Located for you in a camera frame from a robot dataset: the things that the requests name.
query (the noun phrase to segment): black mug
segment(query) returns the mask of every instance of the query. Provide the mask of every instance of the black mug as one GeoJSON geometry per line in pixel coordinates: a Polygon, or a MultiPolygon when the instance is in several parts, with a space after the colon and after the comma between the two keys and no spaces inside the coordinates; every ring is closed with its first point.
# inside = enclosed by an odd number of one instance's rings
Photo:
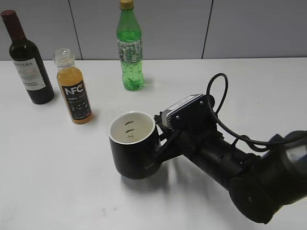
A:
{"type": "Polygon", "coordinates": [[[109,139],[117,171],[130,179],[155,174],[161,163],[154,160],[161,143],[154,119],[143,112],[129,112],[110,125],[109,139]]]}

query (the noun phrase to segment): clear plastic cap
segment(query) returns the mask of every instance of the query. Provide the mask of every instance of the clear plastic cap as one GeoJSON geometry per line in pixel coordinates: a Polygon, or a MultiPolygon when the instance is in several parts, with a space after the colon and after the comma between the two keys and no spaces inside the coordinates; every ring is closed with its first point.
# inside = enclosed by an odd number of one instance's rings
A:
{"type": "Polygon", "coordinates": [[[75,56],[70,49],[58,49],[53,54],[53,61],[59,68],[68,68],[74,66],[75,56]]]}

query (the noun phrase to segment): red wine label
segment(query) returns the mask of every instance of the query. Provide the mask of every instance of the red wine label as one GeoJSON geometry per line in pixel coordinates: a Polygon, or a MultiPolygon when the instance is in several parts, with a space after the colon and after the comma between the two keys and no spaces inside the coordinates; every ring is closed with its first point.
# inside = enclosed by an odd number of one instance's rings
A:
{"type": "Polygon", "coordinates": [[[126,63],[136,63],[142,60],[142,40],[139,39],[134,42],[118,42],[119,59],[126,63]]]}
{"type": "Polygon", "coordinates": [[[27,90],[35,91],[45,88],[44,79],[39,71],[35,58],[27,61],[14,61],[13,63],[27,90]]]}
{"type": "Polygon", "coordinates": [[[83,120],[91,115],[92,111],[83,81],[72,86],[62,86],[62,90],[73,119],[83,120]]]}

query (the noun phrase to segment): gray wall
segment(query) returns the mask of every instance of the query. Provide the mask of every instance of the gray wall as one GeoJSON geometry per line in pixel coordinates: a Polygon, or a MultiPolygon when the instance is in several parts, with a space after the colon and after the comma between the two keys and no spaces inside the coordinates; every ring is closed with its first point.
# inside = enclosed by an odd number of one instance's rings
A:
{"type": "MultiPolygon", "coordinates": [[[[0,0],[6,9],[43,59],[62,47],[77,59],[118,59],[119,0],[0,0]]],[[[306,0],[135,0],[135,14],[145,59],[307,56],[306,0]]],[[[9,60],[2,22],[0,40],[0,60],[9,60]]]]}
{"type": "MultiPolygon", "coordinates": [[[[83,58],[118,59],[119,0],[70,1],[83,58]]],[[[145,59],[201,58],[211,0],[134,3],[145,59]]]]}
{"type": "MultiPolygon", "coordinates": [[[[0,11],[15,10],[26,37],[40,50],[43,59],[51,60],[56,49],[69,47],[81,54],[67,0],[0,0],[0,11]]],[[[0,19],[0,60],[10,60],[11,39],[0,19]]]]}
{"type": "Polygon", "coordinates": [[[306,0],[214,0],[204,58],[306,56],[306,0]]]}

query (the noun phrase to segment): mug rim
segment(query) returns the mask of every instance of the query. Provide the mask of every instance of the mug rim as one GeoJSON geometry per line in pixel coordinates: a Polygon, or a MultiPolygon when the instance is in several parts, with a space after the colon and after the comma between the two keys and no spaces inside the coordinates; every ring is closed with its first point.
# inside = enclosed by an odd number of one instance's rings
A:
{"type": "Polygon", "coordinates": [[[155,123],[154,119],[153,119],[148,113],[141,112],[141,111],[130,111],[130,112],[123,113],[123,114],[117,116],[115,119],[112,120],[112,122],[111,122],[111,124],[110,124],[110,126],[109,126],[109,138],[110,138],[112,141],[114,141],[115,143],[118,143],[118,144],[120,144],[120,145],[133,145],[133,144],[137,144],[137,143],[140,143],[140,142],[146,140],[146,139],[154,132],[155,128],[156,128],[156,123],[155,123]],[[112,125],[113,125],[117,120],[119,120],[121,117],[123,117],[124,115],[127,115],[127,114],[143,114],[143,115],[148,116],[148,117],[151,119],[151,121],[153,122],[153,128],[152,128],[152,130],[150,131],[150,133],[149,133],[147,136],[145,136],[144,138],[142,138],[141,140],[138,140],[138,141],[135,141],[135,142],[131,142],[131,143],[124,143],[124,142],[120,142],[120,141],[115,140],[115,139],[111,136],[111,127],[112,127],[112,125]]]}

